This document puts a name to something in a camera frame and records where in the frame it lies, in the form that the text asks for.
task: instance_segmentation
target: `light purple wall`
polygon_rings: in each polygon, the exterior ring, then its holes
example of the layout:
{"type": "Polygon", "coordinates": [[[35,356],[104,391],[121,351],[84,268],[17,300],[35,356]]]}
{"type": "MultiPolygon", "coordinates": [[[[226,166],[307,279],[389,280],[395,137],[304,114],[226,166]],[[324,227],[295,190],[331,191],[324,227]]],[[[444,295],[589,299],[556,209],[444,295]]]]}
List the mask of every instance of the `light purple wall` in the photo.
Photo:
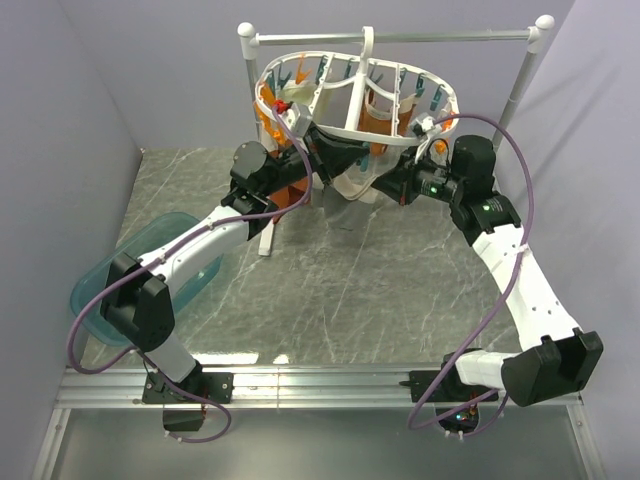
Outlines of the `light purple wall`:
{"type": "MultiPolygon", "coordinates": [[[[381,32],[524,29],[542,14],[554,15],[559,26],[573,0],[60,3],[139,145],[235,147],[255,131],[236,33],[240,22],[263,33],[359,32],[363,25],[381,32]]],[[[260,69],[283,53],[313,48],[264,48],[260,69]]],[[[524,42],[379,45],[374,54],[437,73],[454,87],[464,111],[497,118],[525,49],[524,42]]]]}
{"type": "MultiPolygon", "coordinates": [[[[511,131],[532,166],[531,244],[552,286],[604,355],[585,391],[611,479],[639,478],[640,5],[577,0],[511,131]]],[[[513,155],[500,185],[524,208],[513,155]]]]}
{"type": "Polygon", "coordinates": [[[0,1],[0,478],[29,478],[68,299],[116,241],[140,160],[54,0],[0,1]]]}

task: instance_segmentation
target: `marble floor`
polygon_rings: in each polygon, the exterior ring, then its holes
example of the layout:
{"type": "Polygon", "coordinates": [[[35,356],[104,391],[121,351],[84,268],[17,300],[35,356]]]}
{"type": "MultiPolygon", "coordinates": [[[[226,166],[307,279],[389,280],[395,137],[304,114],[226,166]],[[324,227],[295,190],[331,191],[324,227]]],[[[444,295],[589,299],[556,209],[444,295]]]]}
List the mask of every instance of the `marble floor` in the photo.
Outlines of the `marble floor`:
{"type": "MultiPolygon", "coordinates": [[[[145,152],[120,240],[174,211],[206,216],[228,191],[233,150],[145,152]]],[[[446,205],[400,207],[378,195],[354,230],[306,206],[277,226],[271,257],[258,240],[225,255],[216,278],[176,317],[195,355],[231,363],[441,361],[480,321],[498,289],[446,205]]],[[[476,342],[519,351],[503,309],[476,342]]],[[[118,349],[90,339],[85,365],[118,349]]],[[[134,364],[128,356],[122,364],[134,364]]]]}

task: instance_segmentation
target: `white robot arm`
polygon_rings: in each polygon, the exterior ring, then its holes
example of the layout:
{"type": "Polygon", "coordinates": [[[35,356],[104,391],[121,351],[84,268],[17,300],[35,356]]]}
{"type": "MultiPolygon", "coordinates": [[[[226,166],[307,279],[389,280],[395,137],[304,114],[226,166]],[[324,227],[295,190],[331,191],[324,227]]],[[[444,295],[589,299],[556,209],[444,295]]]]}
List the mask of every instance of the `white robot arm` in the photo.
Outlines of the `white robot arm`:
{"type": "Polygon", "coordinates": [[[473,249],[504,292],[517,254],[523,250],[520,274],[507,299],[523,353],[483,350],[456,361],[460,380],[506,390],[521,406],[584,388],[600,354],[595,332],[584,334],[564,309],[528,246],[520,247],[522,227],[503,225],[482,233],[473,249]]]}
{"type": "MultiPolygon", "coordinates": [[[[185,233],[152,252],[142,255],[138,262],[142,267],[152,264],[156,258],[162,257],[178,242],[187,238],[202,227],[212,225],[223,218],[239,217],[241,214],[231,207],[219,206],[200,223],[185,233]]],[[[164,278],[171,298],[180,291],[182,286],[203,266],[209,265],[219,256],[246,242],[249,239],[249,224],[239,220],[214,228],[203,235],[199,235],[177,253],[169,257],[164,263],[150,268],[149,272],[157,278],[164,278]]],[[[174,383],[180,383],[194,371],[197,364],[178,337],[171,332],[166,340],[153,350],[145,352],[146,356],[164,372],[174,383]]]]}

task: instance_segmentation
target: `orange object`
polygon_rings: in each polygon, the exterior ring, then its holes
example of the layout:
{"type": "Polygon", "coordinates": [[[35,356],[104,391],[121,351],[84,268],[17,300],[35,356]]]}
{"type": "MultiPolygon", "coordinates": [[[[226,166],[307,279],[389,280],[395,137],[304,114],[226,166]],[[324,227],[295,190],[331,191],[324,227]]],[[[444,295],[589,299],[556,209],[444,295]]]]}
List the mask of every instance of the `orange object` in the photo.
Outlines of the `orange object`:
{"type": "Polygon", "coordinates": [[[306,72],[302,72],[302,65],[304,64],[304,53],[300,55],[300,60],[298,60],[298,68],[296,69],[296,85],[300,85],[301,82],[305,81],[311,70],[307,70],[306,72]]]}
{"type": "Polygon", "coordinates": [[[269,85],[264,82],[260,85],[260,96],[269,108],[272,108],[273,104],[276,103],[276,96],[271,91],[271,88],[269,88],[269,85]]]}
{"type": "MultiPolygon", "coordinates": [[[[456,112],[454,112],[453,110],[449,113],[449,115],[455,115],[456,112]]],[[[446,132],[447,130],[449,130],[449,128],[451,128],[451,125],[453,124],[453,118],[451,120],[447,120],[446,122],[444,122],[444,124],[442,125],[442,131],[446,132]]]]}
{"type": "Polygon", "coordinates": [[[442,155],[447,150],[447,148],[449,148],[449,144],[444,138],[441,138],[439,140],[436,140],[434,147],[436,149],[436,153],[438,155],[442,155]]]}
{"type": "Polygon", "coordinates": [[[262,127],[264,128],[265,132],[267,132],[271,136],[271,138],[278,142],[278,145],[286,145],[288,140],[282,129],[280,127],[277,127],[277,129],[274,129],[272,127],[271,119],[267,117],[262,110],[260,110],[260,107],[258,107],[257,103],[254,103],[253,107],[256,109],[258,118],[260,119],[260,121],[262,121],[262,127]]]}
{"type": "MultiPolygon", "coordinates": [[[[382,135],[391,135],[391,118],[379,118],[375,114],[376,110],[373,106],[375,94],[373,90],[369,90],[369,94],[365,98],[365,101],[360,110],[360,121],[358,123],[358,130],[362,132],[380,133],[382,135]]],[[[408,111],[398,113],[398,135],[404,135],[404,132],[409,126],[409,121],[413,116],[413,110],[415,109],[415,103],[411,104],[411,108],[408,111]]],[[[371,155],[382,155],[387,151],[388,145],[381,143],[372,143],[369,151],[371,155]]]]}
{"type": "MultiPolygon", "coordinates": [[[[287,208],[302,198],[304,192],[307,190],[308,184],[309,181],[306,178],[303,178],[302,180],[292,183],[288,187],[284,187],[282,190],[278,190],[274,194],[269,195],[269,198],[272,202],[278,205],[278,209],[287,208]]],[[[273,217],[274,225],[277,224],[279,220],[279,215],[273,217]]]]}

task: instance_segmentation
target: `blue plastic tray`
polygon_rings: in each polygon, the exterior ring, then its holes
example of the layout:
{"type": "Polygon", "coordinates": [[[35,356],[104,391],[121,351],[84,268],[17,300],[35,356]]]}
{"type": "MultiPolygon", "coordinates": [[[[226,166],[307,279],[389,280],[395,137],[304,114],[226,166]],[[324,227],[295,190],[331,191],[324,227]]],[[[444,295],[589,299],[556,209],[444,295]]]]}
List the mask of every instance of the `blue plastic tray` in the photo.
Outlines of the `blue plastic tray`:
{"type": "MultiPolygon", "coordinates": [[[[102,260],[78,281],[73,292],[71,292],[71,310],[73,313],[78,315],[80,310],[104,289],[109,266],[114,257],[126,252],[133,258],[137,258],[143,253],[165,245],[198,222],[197,218],[181,212],[167,213],[156,218],[126,242],[122,243],[111,256],[102,260]]],[[[216,276],[220,270],[221,261],[222,257],[216,258],[210,265],[184,284],[172,300],[173,310],[176,313],[216,276]]],[[[114,347],[129,345],[129,340],[102,318],[98,310],[98,307],[96,307],[83,323],[89,333],[107,345],[114,347]]]]}

